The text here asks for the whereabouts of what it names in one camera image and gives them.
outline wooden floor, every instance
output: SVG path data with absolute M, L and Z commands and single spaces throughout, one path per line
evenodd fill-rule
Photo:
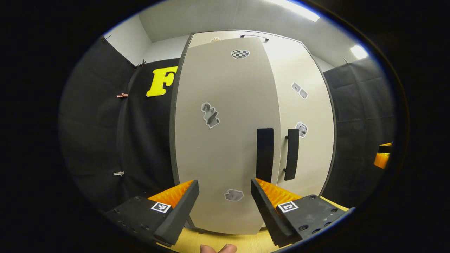
M 321 198 L 343 211 L 348 210 L 348 208 L 333 203 L 323 197 Z M 208 232 L 200 234 L 197 231 L 183 228 L 177 243 L 170 247 L 170 249 L 180 253 L 199 253 L 200 244 L 209 245 L 216 251 L 223 248 L 225 244 L 234 244 L 237 246 L 238 252 L 242 253 L 268 253 L 280 249 L 273 244 L 269 232 L 265 228 L 261 229 L 256 235 L 224 235 Z

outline finger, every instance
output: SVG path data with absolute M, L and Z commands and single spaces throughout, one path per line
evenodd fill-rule
M 236 253 L 238 247 L 234 244 L 225 244 L 225 246 L 217 253 Z
M 200 253 L 216 253 L 216 251 L 208 245 L 200 245 Z

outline ceiling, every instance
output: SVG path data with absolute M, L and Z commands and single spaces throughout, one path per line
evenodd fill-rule
M 139 14 L 152 42 L 204 32 L 242 29 L 269 32 L 302 41 L 310 52 L 333 67 L 353 62 L 358 42 L 331 21 L 313 22 L 265 0 L 166 0 Z

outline black cabinet handle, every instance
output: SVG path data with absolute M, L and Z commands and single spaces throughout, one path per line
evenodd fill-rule
M 270 183 L 274 164 L 273 128 L 256 130 L 256 153 L 256 178 Z
M 269 39 L 268 39 L 268 38 L 266 38 L 266 37 L 263 37 L 263 36 L 258 36 L 258 35 L 247 35 L 247 34 L 244 34 L 244 35 L 241 35 L 241 38 L 244 38 L 245 36 L 248 36 L 248 37 L 260 37 L 260 38 L 264 38 L 265 40 L 264 40 L 264 42 L 263 42 L 263 43 L 266 43 L 266 42 L 268 42 L 268 41 L 269 41 Z
M 284 171 L 284 180 L 291 180 L 295 178 L 295 172 L 297 172 L 297 161 L 298 161 L 298 129 L 288 129 L 288 135 L 286 139 L 288 140 L 288 158 L 286 161 L 286 168 Z

